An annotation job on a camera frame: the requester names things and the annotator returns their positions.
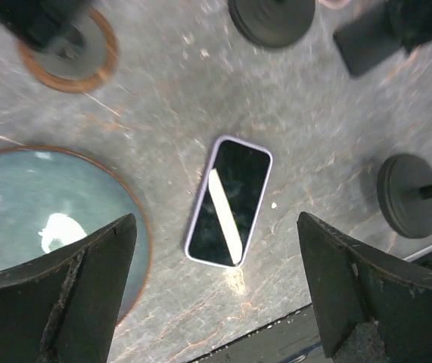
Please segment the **black phone on wooden stand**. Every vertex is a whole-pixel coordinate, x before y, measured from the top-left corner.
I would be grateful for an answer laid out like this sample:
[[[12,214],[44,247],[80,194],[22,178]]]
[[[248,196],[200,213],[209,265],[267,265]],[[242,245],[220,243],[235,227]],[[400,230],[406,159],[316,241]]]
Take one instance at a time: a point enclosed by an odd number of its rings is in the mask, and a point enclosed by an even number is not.
[[[35,51],[45,50],[92,0],[0,0],[0,24]]]

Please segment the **black phone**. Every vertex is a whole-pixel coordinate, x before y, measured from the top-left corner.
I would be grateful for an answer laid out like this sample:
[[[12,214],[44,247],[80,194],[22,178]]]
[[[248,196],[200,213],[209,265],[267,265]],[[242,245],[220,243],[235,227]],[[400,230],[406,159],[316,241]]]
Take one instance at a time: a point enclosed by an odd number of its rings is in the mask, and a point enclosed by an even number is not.
[[[432,42],[432,0],[388,1],[386,11],[395,36],[408,53]]]
[[[35,51],[45,50],[92,0],[0,0],[0,24]]]

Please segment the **black folding phone stand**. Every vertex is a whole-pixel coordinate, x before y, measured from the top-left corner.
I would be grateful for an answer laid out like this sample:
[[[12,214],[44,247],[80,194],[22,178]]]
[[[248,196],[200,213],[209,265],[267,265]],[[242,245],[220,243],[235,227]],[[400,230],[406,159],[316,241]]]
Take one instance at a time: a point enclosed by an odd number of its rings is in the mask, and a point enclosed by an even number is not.
[[[366,74],[402,47],[393,30],[387,2],[371,6],[338,28],[333,40],[353,78]]]

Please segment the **black round phone stand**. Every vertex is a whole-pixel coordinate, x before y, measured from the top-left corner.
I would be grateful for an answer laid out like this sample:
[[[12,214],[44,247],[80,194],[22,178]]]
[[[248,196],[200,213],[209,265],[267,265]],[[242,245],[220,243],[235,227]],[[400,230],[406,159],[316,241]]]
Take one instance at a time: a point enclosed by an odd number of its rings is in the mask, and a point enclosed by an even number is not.
[[[314,0],[229,0],[239,33],[261,48],[281,49],[299,42],[312,25]]]

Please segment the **black weighted phone stand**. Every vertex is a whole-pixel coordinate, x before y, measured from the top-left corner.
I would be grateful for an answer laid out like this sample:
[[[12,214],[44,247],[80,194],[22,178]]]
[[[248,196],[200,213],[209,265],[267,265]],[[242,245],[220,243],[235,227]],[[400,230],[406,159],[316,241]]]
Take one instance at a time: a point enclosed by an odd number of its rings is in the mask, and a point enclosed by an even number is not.
[[[400,236],[432,235],[432,167],[419,155],[396,154],[378,171],[378,204],[387,224]]]

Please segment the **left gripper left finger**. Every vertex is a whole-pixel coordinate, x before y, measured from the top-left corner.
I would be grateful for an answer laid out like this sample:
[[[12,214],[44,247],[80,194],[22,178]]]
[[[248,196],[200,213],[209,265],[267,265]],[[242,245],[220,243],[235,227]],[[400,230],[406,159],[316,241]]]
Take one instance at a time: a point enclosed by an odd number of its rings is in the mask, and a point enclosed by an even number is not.
[[[128,214],[0,271],[0,362],[106,362],[136,238]]]

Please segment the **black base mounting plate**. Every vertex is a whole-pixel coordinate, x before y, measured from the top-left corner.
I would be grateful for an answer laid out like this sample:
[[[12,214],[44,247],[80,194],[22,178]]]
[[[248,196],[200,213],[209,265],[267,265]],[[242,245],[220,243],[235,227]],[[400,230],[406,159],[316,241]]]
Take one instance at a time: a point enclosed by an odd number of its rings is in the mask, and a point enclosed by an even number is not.
[[[194,363],[330,361],[323,352],[311,304],[193,360]]]

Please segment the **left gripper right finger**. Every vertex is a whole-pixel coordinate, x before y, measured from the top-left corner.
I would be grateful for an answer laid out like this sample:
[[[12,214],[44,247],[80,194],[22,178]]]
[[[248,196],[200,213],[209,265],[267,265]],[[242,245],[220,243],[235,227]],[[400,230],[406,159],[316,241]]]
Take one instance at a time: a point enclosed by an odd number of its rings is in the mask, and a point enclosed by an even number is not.
[[[432,362],[432,269],[297,220],[319,336],[335,362]]]

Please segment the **teal ceramic plate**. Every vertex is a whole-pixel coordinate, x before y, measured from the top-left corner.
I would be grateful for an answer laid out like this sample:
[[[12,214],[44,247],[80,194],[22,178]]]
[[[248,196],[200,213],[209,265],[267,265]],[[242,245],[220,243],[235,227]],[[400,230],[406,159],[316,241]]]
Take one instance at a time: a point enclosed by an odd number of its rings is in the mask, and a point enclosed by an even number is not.
[[[151,234],[135,195],[109,169],[68,150],[0,151],[0,271],[81,240],[129,213],[137,238],[120,320],[141,296],[151,261]]]

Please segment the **lavender case phone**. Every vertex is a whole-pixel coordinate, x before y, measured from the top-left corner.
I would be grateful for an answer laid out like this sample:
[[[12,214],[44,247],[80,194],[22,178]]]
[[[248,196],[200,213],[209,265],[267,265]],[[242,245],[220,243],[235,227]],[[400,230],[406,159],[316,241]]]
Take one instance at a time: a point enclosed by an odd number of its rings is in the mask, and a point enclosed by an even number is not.
[[[185,255],[220,268],[243,263],[263,201],[273,158],[264,147],[218,137],[200,180],[185,238]]]

